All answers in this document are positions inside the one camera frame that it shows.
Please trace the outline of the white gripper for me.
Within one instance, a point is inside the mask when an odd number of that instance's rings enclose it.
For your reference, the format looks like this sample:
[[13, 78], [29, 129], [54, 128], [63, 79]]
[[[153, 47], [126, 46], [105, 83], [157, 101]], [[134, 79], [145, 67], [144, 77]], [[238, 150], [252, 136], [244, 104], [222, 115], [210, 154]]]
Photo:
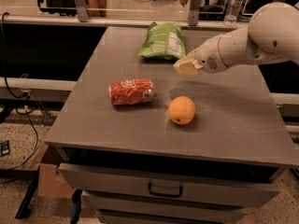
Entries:
[[177, 61], [173, 67], [178, 74], [181, 75], [197, 75], [198, 71], [203, 70], [209, 74], [224, 72], [229, 69], [220, 54], [219, 35], [209, 38], [198, 49], [189, 52], [185, 57], [185, 61]]

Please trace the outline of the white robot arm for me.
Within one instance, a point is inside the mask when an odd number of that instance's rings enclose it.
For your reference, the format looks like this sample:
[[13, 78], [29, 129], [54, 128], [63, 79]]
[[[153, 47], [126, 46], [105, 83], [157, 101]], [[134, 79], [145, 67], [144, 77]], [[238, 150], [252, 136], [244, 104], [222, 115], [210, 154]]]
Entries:
[[209, 38], [174, 64], [177, 73], [224, 72], [237, 65], [299, 64], [299, 9], [275, 2], [260, 7], [249, 25]]

